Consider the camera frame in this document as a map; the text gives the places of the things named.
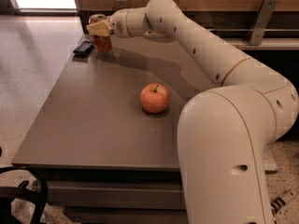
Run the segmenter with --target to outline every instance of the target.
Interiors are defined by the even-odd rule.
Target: black chair
[[[27,189],[29,181],[22,181],[18,187],[0,187],[0,223],[2,224],[22,224],[17,218],[11,214],[11,202],[14,199],[21,199],[27,202],[33,203],[36,208],[32,214],[31,224],[40,224],[41,216],[43,214],[47,197],[48,197],[48,187],[46,181],[41,178],[35,171],[27,168],[18,167],[5,167],[0,168],[0,174],[23,170],[32,174],[36,181],[39,182],[40,190],[33,191]]]

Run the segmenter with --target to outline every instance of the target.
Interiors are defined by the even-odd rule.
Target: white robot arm
[[[218,88],[193,97],[178,123],[178,156],[190,224],[273,224],[263,148],[298,115],[281,74],[189,20],[172,0],[123,9],[119,37],[176,39]]]

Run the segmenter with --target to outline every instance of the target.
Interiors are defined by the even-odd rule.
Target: red apple
[[[147,85],[140,94],[140,103],[145,110],[153,114],[166,110],[169,103],[167,87],[160,83]]]

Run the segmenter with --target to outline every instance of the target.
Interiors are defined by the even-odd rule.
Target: metal bracket
[[[249,44],[258,46],[262,44],[264,30],[272,16],[278,0],[263,0],[256,21],[249,34]]]

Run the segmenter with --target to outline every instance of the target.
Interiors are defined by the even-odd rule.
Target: floor
[[[8,166],[28,132],[37,112],[60,75],[82,28],[78,17],[0,16],[0,165]],[[278,171],[267,175],[269,194],[276,198],[287,189],[299,187],[299,140],[285,138],[269,149]],[[0,185],[18,185],[24,172],[0,175]],[[14,213],[29,223],[32,205],[14,202]],[[299,198],[276,214],[278,224],[299,220]],[[72,223],[62,207],[47,205],[42,220],[48,224]]]

